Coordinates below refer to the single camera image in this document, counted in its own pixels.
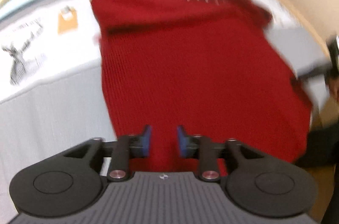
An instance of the red garment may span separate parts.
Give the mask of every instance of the red garment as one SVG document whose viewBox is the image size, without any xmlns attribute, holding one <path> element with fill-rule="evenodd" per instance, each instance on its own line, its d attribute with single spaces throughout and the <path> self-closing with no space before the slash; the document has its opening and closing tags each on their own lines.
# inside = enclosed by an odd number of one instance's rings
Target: red garment
<svg viewBox="0 0 339 224">
<path fill-rule="evenodd" d="M 264 37 L 265 10 L 250 0 L 92 0 L 92 8 L 117 136 L 153 127 L 150 158 L 133 170 L 195 170 L 178 157 L 179 124 L 290 162 L 304 152 L 311 103 Z"/>
</svg>

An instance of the human hand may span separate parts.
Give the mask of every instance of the human hand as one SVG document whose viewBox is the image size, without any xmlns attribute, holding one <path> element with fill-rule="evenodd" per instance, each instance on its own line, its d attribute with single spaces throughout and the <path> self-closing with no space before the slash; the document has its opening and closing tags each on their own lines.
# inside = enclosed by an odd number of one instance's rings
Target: human hand
<svg viewBox="0 0 339 224">
<path fill-rule="evenodd" d="M 329 77 L 326 82 L 331 96 L 339 103 L 339 77 L 331 78 Z"/>
</svg>

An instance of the ribbed gray surface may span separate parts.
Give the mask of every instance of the ribbed gray surface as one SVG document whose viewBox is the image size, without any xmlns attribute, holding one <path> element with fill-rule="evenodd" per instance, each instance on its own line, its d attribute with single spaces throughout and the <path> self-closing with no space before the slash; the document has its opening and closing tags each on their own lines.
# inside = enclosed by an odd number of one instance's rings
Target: ribbed gray surface
<svg viewBox="0 0 339 224">
<path fill-rule="evenodd" d="M 197 180 L 191 172 L 138 172 L 124 183 L 111 183 L 101 199 L 81 213 L 58 219 L 18 215 L 11 224 L 315 224 L 307 215 L 267 219 L 231 203 L 219 185 Z"/>
</svg>

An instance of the wooden edge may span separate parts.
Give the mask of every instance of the wooden edge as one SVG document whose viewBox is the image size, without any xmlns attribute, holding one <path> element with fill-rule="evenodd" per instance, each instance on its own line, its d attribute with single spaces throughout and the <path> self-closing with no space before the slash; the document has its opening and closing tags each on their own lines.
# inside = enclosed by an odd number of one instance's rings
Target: wooden edge
<svg viewBox="0 0 339 224">
<path fill-rule="evenodd" d="M 296 17 L 296 19 L 298 19 L 301 25 L 313 36 L 314 40 L 321 47 L 323 53 L 327 57 L 329 57 L 325 41 L 320 37 L 315 28 L 312 26 L 312 24 L 309 21 L 307 21 L 307 19 L 302 15 L 302 13 L 298 11 L 289 0 L 279 0 L 279 1 L 291 12 L 291 14 L 293 14 Z"/>
</svg>

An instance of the red cloth in background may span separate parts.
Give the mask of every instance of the red cloth in background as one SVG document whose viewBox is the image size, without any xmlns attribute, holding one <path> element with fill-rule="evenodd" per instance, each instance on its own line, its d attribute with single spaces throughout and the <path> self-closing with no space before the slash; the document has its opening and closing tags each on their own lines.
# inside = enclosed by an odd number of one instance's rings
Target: red cloth in background
<svg viewBox="0 0 339 224">
<path fill-rule="evenodd" d="M 179 124 L 293 161 L 306 148 L 311 103 L 266 41 L 271 15 L 250 0 L 92 0 L 101 28 L 102 90 L 117 136 L 153 127 L 133 170 L 190 171 Z"/>
</svg>

